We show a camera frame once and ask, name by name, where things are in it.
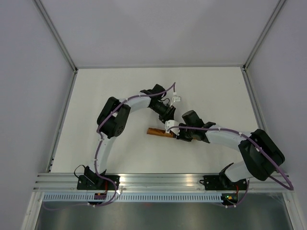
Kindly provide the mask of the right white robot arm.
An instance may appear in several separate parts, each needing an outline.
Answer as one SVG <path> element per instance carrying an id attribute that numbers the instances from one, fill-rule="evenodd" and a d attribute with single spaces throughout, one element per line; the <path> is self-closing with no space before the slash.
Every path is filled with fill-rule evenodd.
<path id="1" fill-rule="evenodd" d="M 237 182 L 251 177 L 265 181 L 277 170 L 275 166 L 285 161 L 282 152 L 262 129 L 241 133 L 214 122 L 204 123 L 193 110 L 184 113 L 182 118 L 184 123 L 179 124 L 178 139 L 219 144 L 241 154 L 241 162 L 231 163 L 219 172 L 219 184 L 224 189 L 230 189 Z"/>

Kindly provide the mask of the brown cloth napkin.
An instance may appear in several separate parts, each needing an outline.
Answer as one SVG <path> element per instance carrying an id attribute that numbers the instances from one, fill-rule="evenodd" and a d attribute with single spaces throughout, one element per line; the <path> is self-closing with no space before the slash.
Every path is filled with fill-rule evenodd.
<path id="1" fill-rule="evenodd" d="M 167 133 L 165 130 L 151 127 L 147 129 L 146 134 L 159 137 L 176 138 L 176 135 L 173 132 Z"/>

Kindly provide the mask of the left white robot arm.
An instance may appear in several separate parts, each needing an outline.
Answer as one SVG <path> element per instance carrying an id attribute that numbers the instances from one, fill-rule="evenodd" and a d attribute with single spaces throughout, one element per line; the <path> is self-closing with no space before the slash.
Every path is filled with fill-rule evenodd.
<path id="1" fill-rule="evenodd" d="M 104 186 L 106 166 L 103 164 L 107 162 L 112 145 L 124 131 L 131 113 L 143 108 L 150 108 L 158 114 L 158 118 L 163 124 L 174 119 L 175 107 L 162 102 L 170 90 L 175 90 L 175 83 L 168 89 L 156 84 L 152 89 L 142 90 L 125 99 L 110 97 L 107 100 L 97 118 L 96 132 L 100 135 L 99 144 L 93 162 L 85 167 L 83 174 L 86 183 L 93 189 L 99 190 Z"/>

